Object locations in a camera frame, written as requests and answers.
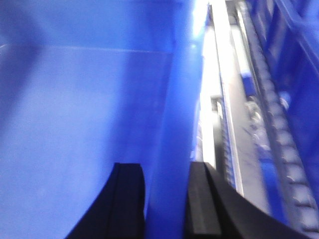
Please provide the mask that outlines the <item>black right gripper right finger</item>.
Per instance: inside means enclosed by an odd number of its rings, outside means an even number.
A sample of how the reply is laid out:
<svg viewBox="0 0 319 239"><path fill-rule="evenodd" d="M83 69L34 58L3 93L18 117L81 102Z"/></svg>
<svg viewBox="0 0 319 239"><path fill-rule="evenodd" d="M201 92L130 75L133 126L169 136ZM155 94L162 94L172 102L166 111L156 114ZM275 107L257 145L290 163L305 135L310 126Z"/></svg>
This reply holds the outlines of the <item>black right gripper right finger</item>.
<svg viewBox="0 0 319 239"><path fill-rule="evenodd" d="M185 207L186 239L305 239L233 189L206 162L192 162Z"/></svg>

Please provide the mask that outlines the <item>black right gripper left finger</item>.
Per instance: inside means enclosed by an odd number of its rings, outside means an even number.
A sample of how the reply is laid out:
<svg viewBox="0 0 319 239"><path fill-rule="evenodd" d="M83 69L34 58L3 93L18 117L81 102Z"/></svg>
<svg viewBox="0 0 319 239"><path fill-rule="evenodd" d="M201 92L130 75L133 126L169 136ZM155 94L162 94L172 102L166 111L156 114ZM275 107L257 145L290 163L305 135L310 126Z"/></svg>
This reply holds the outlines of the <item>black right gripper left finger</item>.
<svg viewBox="0 0 319 239"><path fill-rule="evenodd" d="M137 163L115 163L101 192L68 239L142 239L145 179Z"/></svg>

